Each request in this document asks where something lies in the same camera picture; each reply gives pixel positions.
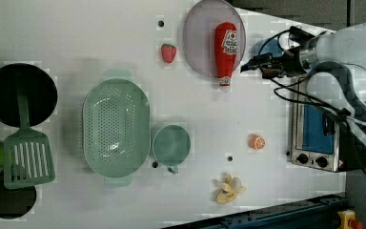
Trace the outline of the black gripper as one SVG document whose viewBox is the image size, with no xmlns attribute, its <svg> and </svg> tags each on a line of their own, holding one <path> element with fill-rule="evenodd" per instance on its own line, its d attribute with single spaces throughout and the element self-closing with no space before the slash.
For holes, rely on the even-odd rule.
<svg viewBox="0 0 366 229">
<path fill-rule="evenodd" d="M 240 68 L 240 71 L 244 73 L 260 69 L 264 78 L 303 75 L 306 71 L 301 66 L 299 52 L 300 48 L 295 47 L 285 50 L 280 56 L 274 56 L 271 52 L 259 54 L 254 56 L 250 62 L 264 63 L 262 66 L 247 63 Z"/>
</svg>

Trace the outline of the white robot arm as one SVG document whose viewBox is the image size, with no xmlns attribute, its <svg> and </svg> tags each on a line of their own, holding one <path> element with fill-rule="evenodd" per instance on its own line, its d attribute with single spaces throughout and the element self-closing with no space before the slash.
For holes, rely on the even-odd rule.
<svg viewBox="0 0 366 229">
<path fill-rule="evenodd" d="M 290 91 L 293 103 L 312 105 L 331 115 L 366 148 L 366 23 L 318 35 L 295 26 L 285 32 L 295 47 L 283 49 L 279 57 L 259 52 L 240 70 L 259 70 L 273 82 L 304 75 L 302 92 L 295 84 L 277 88 Z"/>
</svg>

